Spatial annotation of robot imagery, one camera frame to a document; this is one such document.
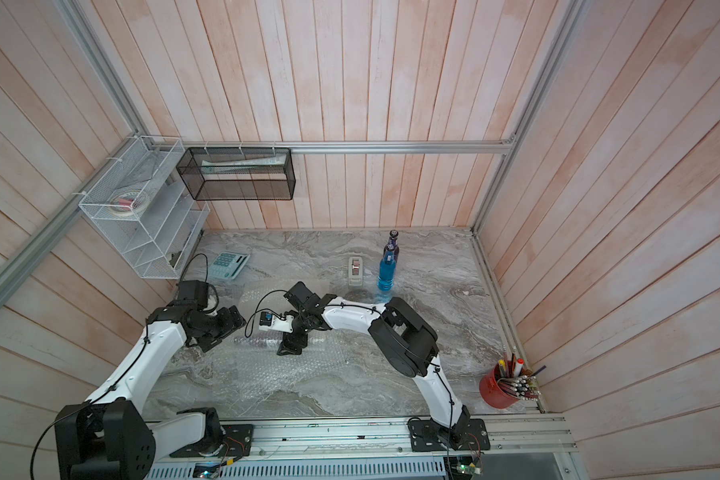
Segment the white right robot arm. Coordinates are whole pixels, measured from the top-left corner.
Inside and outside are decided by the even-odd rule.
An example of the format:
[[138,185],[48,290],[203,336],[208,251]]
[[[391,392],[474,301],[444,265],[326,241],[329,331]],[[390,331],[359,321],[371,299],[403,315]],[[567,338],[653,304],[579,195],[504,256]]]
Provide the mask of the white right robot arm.
[[357,303],[333,294],[320,297],[302,282],[286,291],[284,298],[291,310],[262,313],[259,319],[260,329],[282,333],[280,356],[300,355],[312,331],[367,334],[398,373],[414,380],[429,408],[430,435],[450,448],[461,445],[469,410],[443,371],[436,331],[402,298],[393,297],[385,304]]

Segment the clear bubble wrap sheet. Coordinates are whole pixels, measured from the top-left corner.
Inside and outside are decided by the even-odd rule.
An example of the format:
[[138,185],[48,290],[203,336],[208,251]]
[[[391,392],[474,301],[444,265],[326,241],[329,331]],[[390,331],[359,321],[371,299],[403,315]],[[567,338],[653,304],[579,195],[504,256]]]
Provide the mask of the clear bubble wrap sheet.
[[[299,281],[320,296],[326,294],[330,286],[329,282],[317,278],[287,276],[279,280],[224,283],[218,287],[218,293],[223,306],[236,306],[244,317],[259,308],[280,314],[292,308],[284,295]],[[255,326],[251,336],[275,332],[261,331]],[[303,380],[347,364],[353,356],[353,347],[366,339],[349,330],[312,331],[301,355],[278,356],[278,349],[247,349],[235,345],[233,338],[241,335],[246,337],[238,331],[210,353],[209,397],[226,406],[256,401],[277,390],[293,390]]]

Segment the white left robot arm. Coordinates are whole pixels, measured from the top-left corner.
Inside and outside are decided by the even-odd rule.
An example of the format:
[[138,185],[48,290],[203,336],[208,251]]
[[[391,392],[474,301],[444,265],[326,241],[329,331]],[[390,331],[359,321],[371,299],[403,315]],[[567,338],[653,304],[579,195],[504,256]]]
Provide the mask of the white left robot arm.
[[215,287],[182,281],[164,307],[147,318],[137,344],[84,402],[65,406],[53,424],[63,479],[143,479],[153,464],[183,449],[225,454],[229,445],[213,407],[183,410],[148,425],[147,397],[174,354],[184,347],[207,352],[246,324],[223,307]]

